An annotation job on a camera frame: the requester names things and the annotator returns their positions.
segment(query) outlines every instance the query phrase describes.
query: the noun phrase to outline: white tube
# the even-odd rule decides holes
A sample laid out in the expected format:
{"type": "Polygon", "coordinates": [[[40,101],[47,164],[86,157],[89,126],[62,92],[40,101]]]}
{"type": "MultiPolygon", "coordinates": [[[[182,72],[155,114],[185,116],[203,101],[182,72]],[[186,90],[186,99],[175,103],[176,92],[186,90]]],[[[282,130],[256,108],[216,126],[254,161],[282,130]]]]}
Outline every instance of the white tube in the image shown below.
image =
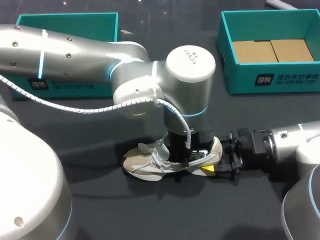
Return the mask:
{"type": "MultiPolygon", "coordinates": [[[[112,111],[112,110],[115,110],[115,109],[121,109],[121,108],[124,108],[124,107],[128,107],[128,106],[131,106],[131,105],[142,104],[142,103],[150,103],[150,102],[154,101],[152,98],[141,98],[141,99],[137,99],[135,101],[125,102],[125,103],[121,103],[121,104],[117,104],[117,105],[113,105],[113,106],[108,106],[108,107],[104,107],[104,108],[80,109],[80,108],[73,108],[73,107],[63,106],[63,105],[55,104],[55,103],[40,99],[40,98],[32,95],[31,93],[26,92],[22,88],[18,87],[17,85],[15,85],[13,82],[9,81],[8,79],[6,79],[2,75],[0,75],[0,81],[3,82],[4,84],[8,85],[13,90],[17,91],[18,93],[22,94],[26,98],[31,99],[31,100],[33,100],[33,101],[35,101],[37,103],[40,103],[42,105],[45,105],[45,106],[48,106],[48,107],[51,107],[51,108],[54,108],[54,109],[59,109],[59,110],[62,110],[62,111],[72,112],[72,113],[77,113],[77,114],[104,113],[104,112],[112,111]]],[[[165,106],[165,107],[171,109],[172,112],[175,113],[176,116],[179,118],[179,120],[182,123],[182,125],[183,125],[183,127],[185,129],[185,132],[186,132],[185,147],[187,149],[190,149],[190,147],[191,147],[191,132],[190,132],[190,128],[189,128],[186,120],[184,119],[184,117],[175,108],[175,106],[173,106],[169,102],[164,101],[162,99],[157,99],[157,102],[159,104],[161,104],[162,106],[165,106]]]]}
{"type": "Polygon", "coordinates": [[[283,9],[283,10],[296,10],[297,8],[291,6],[280,0],[266,0],[265,4],[275,8],[275,9],[283,9]]]}

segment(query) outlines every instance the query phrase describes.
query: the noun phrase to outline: shoe tongue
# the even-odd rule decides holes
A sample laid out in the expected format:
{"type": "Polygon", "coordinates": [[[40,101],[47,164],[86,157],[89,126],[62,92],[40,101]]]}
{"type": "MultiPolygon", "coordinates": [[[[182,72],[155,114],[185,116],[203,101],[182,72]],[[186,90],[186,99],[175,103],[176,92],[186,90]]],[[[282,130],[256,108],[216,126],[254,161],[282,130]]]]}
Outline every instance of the shoe tongue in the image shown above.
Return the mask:
{"type": "Polygon", "coordinates": [[[158,148],[158,157],[162,160],[162,161],[168,161],[169,159],[169,150],[166,147],[166,145],[162,142],[158,148]]]}

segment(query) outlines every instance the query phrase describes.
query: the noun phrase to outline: logo on box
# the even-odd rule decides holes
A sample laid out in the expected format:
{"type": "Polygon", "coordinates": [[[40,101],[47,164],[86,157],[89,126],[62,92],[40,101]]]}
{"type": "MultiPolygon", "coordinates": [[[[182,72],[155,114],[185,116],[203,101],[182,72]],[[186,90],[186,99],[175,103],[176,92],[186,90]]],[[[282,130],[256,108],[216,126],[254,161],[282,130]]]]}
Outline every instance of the logo on box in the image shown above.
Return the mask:
{"type": "Polygon", "coordinates": [[[255,86],[269,86],[272,83],[272,80],[274,79],[274,74],[270,73],[270,74],[258,74],[258,76],[256,76],[256,80],[254,85],[255,86]]]}

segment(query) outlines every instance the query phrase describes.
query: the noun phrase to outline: yellow tag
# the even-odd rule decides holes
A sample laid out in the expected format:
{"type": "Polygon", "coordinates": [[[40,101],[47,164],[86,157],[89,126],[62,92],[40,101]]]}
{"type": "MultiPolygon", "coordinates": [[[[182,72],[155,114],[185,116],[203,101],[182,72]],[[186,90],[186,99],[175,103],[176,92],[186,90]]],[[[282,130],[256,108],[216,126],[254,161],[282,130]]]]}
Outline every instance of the yellow tag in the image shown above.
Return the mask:
{"type": "Polygon", "coordinates": [[[215,166],[214,166],[214,165],[211,165],[211,166],[203,166],[202,168],[205,169],[205,170],[208,170],[208,171],[210,171],[210,172],[215,172],[215,166]]]}

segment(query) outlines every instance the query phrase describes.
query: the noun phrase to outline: white cylindrical joint cap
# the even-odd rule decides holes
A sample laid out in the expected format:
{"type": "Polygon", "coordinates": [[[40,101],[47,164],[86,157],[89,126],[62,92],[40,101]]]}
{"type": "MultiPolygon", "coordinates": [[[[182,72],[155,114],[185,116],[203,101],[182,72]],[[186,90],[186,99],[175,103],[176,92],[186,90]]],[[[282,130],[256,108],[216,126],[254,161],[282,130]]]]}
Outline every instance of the white cylindrical joint cap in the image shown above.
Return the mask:
{"type": "Polygon", "coordinates": [[[172,50],[166,58],[165,66],[174,78],[197,83],[207,80],[214,74],[216,61],[208,50],[186,45],[172,50]]]}

